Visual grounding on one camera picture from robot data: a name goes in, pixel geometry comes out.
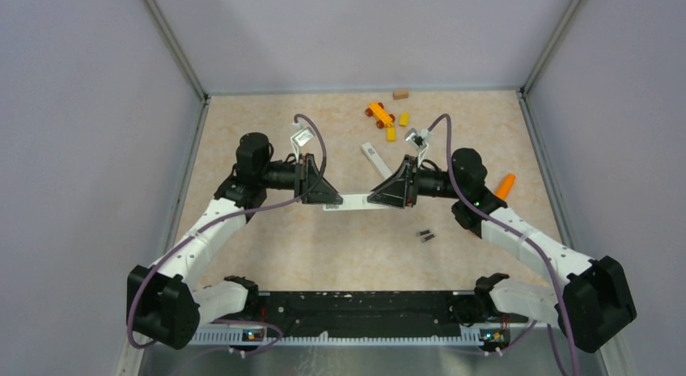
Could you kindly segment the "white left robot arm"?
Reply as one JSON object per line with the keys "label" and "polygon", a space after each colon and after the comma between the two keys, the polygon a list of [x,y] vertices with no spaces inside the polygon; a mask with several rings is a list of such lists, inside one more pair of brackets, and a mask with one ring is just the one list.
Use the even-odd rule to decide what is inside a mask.
{"label": "white left robot arm", "polygon": [[228,239],[259,212],[270,189],[291,190],[288,202],[310,205],[340,203],[341,197],[320,199],[315,189],[325,185],[324,169],[313,154],[301,149],[320,139],[313,128],[303,128],[290,139],[290,158],[273,160],[273,146],[263,133],[248,133],[239,140],[236,162],[220,184],[200,218],[165,255],[148,267],[138,265],[127,277],[126,335],[136,349],[143,344],[135,333],[173,349],[182,349],[199,327],[225,315],[249,322],[258,315],[259,300],[250,283],[225,279],[204,289],[195,288],[205,268]]}

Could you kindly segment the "white remote control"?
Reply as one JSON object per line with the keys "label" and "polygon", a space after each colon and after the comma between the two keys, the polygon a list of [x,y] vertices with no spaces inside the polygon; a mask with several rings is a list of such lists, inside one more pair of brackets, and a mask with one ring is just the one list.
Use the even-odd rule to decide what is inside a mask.
{"label": "white remote control", "polygon": [[368,193],[342,194],[341,204],[326,204],[323,207],[325,212],[338,211],[357,211],[357,210],[378,210],[390,209],[390,206],[370,203],[367,198]]}

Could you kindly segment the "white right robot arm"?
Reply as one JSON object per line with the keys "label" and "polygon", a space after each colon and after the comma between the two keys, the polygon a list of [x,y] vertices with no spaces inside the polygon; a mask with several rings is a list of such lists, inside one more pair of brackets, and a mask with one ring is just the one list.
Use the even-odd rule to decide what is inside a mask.
{"label": "white right robot arm", "polygon": [[516,314],[557,325],[577,349],[594,353],[637,318],[617,260],[593,259],[524,221],[486,187],[487,169],[476,150],[455,150],[449,166],[446,171],[424,168],[407,155],[367,200],[405,209],[420,196],[453,198],[451,212],[463,229],[501,247],[549,282],[548,287],[531,285],[501,273],[481,278],[474,299],[481,319]]}

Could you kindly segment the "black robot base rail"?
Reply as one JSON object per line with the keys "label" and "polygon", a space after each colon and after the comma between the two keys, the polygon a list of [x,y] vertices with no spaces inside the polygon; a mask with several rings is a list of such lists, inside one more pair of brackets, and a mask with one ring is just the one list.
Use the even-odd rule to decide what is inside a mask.
{"label": "black robot base rail", "polygon": [[481,345],[521,315],[490,310],[471,291],[272,291],[248,297],[228,319],[270,323],[282,343]]}

